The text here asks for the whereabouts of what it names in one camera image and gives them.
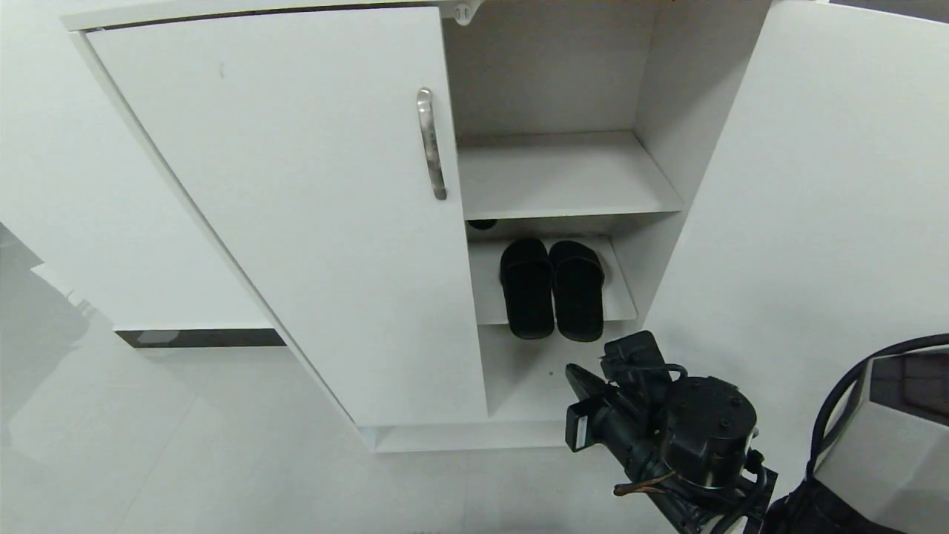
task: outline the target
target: pair of slippers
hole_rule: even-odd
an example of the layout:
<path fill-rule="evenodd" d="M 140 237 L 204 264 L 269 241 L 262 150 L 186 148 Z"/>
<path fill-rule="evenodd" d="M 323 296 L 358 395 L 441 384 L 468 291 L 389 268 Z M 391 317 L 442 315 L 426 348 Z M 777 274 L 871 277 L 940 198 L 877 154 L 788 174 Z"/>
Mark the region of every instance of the pair of slippers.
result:
<path fill-rule="evenodd" d="M 522 339 L 553 333 L 554 309 L 560 333 L 573 341 L 603 335 L 603 265 L 589 247 L 540 239 L 511 243 L 501 255 L 501 286 L 511 332 Z M 550 293 L 553 292 L 553 303 Z"/>

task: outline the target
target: cabinet shelf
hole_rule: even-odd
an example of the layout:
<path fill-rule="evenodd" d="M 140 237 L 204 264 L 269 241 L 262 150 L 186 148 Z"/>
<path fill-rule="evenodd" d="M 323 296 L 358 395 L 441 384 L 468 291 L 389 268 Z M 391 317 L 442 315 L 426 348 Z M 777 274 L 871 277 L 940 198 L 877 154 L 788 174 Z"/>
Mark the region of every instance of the cabinet shelf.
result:
<path fill-rule="evenodd" d="M 468 220 L 682 209 L 679 194 L 628 132 L 462 142 L 458 168 Z"/>
<path fill-rule="evenodd" d="M 603 286 L 603 316 L 606 321 L 627 321 L 636 318 L 636 306 L 626 288 L 620 262 L 609 242 L 609 238 L 570 238 L 583 243 L 597 252 L 603 264 L 605 282 Z M 548 250 L 560 239 L 542 239 Z M 472 289 L 474 292 L 474 315 L 479 325 L 506 325 L 508 312 L 504 304 L 504 290 L 499 278 L 501 255 L 511 244 L 509 241 L 485 241 L 468 243 L 468 260 L 471 263 Z"/>
<path fill-rule="evenodd" d="M 603 376 L 599 360 L 604 343 L 632 329 L 631 322 L 606 323 L 598 341 L 577 343 L 558 332 L 528 341 L 514 337 L 507 327 L 478 327 L 489 419 L 563 423 L 567 406 L 577 402 L 564 367 L 575 363 Z"/>

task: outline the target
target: cabinet door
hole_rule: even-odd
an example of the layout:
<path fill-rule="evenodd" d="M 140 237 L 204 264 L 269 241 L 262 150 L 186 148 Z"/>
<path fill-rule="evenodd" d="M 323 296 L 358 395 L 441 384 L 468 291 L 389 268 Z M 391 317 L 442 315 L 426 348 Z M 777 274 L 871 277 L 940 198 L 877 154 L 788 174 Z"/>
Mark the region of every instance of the cabinet door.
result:
<path fill-rule="evenodd" d="M 784 1 L 761 30 L 645 327 L 755 402 L 776 495 L 852 364 L 949 324 L 947 73 L 930 21 Z"/>
<path fill-rule="evenodd" d="M 437 8 L 237 16 L 88 40 L 359 425 L 484 419 Z M 419 134 L 423 86 L 446 200 Z"/>

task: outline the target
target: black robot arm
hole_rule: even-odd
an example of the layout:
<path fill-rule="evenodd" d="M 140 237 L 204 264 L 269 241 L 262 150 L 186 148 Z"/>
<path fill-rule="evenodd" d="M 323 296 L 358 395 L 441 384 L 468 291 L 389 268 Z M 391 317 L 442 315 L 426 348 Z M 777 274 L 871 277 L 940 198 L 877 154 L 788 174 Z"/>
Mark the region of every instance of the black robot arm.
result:
<path fill-rule="evenodd" d="M 711 532 L 720 534 L 742 516 L 745 531 L 757 532 L 777 473 L 749 449 L 757 416 L 748 398 L 667 364 L 648 331 L 607 343 L 601 368 L 606 380 L 567 365 L 579 400 L 567 411 L 570 449 L 606 446 L 631 481 L 613 493 L 645 493 L 682 534 L 699 534 L 714 518 Z"/>

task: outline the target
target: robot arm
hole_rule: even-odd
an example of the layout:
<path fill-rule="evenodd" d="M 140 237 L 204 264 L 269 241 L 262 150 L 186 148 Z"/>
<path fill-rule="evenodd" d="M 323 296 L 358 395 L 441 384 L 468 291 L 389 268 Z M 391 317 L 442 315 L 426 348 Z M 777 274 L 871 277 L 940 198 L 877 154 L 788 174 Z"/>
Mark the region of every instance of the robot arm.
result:
<path fill-rule="evenodd" d="M 896 345 L 845 375 L 818 416 L 804 482 L 770 508 L 777 473 L 749 447 L 757 434 L 751 401 L 727 382 L 665 363 L 648 331 L 605 345 L 606 380 L 567 366 L 580 401 L 568 409 L 567 444 L 608 447 L 632 481 L 614 494 L 646 493 L 682 534 L 722 534 L 743 516 L 746 534 L 945 532 L 949 356 L 907 352 L 946 344 L 949 334 Z M 847 390 L 843 414 L 825 432 Z"/>

